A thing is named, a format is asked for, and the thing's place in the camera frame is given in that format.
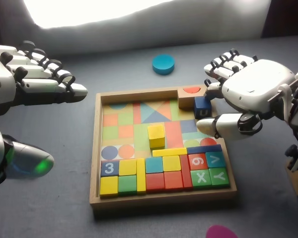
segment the yellow rectangular block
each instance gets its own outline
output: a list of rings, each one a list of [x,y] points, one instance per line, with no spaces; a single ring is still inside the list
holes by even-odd
[[[119,176],[135,175],[136,174],[136,160],[120,160],[119,161]]]
[[[146,192],[146,168],[145,159],[137,159],[137,192]]]
[[[153,150],[152,156],[171,156],[171,155],[186,155],[188,154],[187,148],[174,148],[174,149],[165,149],[165,150]]]
[[[180,171],[180,157],[178,155],[163,156],[162,157],[163,171]]]
[[[150,148],[164,147],[164,128],[163,125],[148,126],[148,138]]]
[[[100,196],[113,196],[118,194],[118,176],[100,178]]]

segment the wooden puzzle board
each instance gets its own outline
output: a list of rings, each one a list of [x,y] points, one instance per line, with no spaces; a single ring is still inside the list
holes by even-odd
[[[205,86],[199,85],[199,87],[201,87],[201,92],[198,96],[205,91]],[[93,208],[228,199],[236,194],[236,185],[224,140],[215,140],[199,132],[195,126],[196,120],[193,109],[181,110],[178,108],[178,90],[182,94],[182,88],[186,87],[96,95],[90,184],[90,204]],[[213,105],[212,108],[212,116],[216,116],[215,106]],[[149,147],[147,127],[156,124],[164,126],[165,149],[220,144],[224,154],[230,187],[101,198],[99,196],[101,163],[112,160],[151,157],[152,150]]]

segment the number 3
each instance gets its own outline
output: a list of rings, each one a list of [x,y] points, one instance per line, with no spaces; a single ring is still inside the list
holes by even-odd
[[[203,164],[204,163],[204,161],[203,161],[203,159],[202,158],[194,158],[193,160],[192,160],[192,163],[194,164],[194,165],[199,165],[199,164]]]
[[[105,170],[105,173],[111,174],[112,172],[114,172],[114,168],[113,168],[114,167],[114,164],[113,163],[108,163],[105,166],[109,169],[109,171],[108,170]]]

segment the blue round block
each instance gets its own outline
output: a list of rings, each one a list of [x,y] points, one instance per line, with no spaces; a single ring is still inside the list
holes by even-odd
[[[170,55],[156,56],[152,61],[152,68],[157,74],[170,74],[174,70],[174,58]]]

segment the block with number 3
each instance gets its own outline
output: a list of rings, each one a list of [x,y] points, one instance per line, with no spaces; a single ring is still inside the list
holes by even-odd
[[[193,154],[189,156],[190,170],[207,170],[208,164],[205,154]]]
[[[103,162],[101,164],[101,177],[117,176],[119,173],[119,161]]]

